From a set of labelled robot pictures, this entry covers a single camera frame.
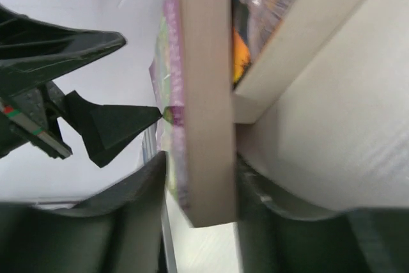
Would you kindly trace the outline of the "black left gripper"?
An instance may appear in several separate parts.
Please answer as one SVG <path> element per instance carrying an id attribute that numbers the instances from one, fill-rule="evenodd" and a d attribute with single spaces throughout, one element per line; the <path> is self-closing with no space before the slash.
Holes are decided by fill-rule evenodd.
<path id="1" fill-rule="evenodd" d="M 115 31 L 72 29 L 1 7 L 1 113 L 12 134 L 49 157 L 73 154 L 58 118 L 82 137 L 90 160 L 103 168 L 161 117 L 159 108 L 98 105 L 52 82 L 127 43 Z"/>

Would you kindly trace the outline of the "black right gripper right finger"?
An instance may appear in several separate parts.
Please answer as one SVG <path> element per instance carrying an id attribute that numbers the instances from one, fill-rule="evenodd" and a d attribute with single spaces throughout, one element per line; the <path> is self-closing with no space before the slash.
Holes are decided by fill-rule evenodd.
<path id="1" fill-rule="evenodd" d="M 308 203 L 236 160 L 244 272 L 407 272 L 408 210 L 334 212 Z"/>

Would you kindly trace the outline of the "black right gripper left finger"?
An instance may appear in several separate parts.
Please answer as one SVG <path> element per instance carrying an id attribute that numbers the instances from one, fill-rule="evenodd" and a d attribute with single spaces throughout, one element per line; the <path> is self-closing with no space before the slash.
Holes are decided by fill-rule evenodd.
<path id="1" fill-rule="evenodd" d="M 72 208 L 1 203 L 2 272 L 158 272 L 167 155 Z"/>

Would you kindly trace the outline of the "purple treehouse book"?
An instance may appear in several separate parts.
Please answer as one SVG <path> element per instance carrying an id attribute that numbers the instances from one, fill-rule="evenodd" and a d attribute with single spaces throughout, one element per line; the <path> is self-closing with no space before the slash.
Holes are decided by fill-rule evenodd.
<path id="1" fill-rule="evenodd" d="M 230 0 L 164 0 L 153 63 L 168 189 L 194 227 L 233 222 Z"/>

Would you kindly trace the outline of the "blue Jane Eyre book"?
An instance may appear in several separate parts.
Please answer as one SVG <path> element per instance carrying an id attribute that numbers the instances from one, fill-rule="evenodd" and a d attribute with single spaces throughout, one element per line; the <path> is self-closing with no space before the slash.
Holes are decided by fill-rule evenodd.
<path id="1" fill-rule="evenodd" d="M 255 123 L 363 1 L 295 0 L 235 89 L 235 123 Z"/>

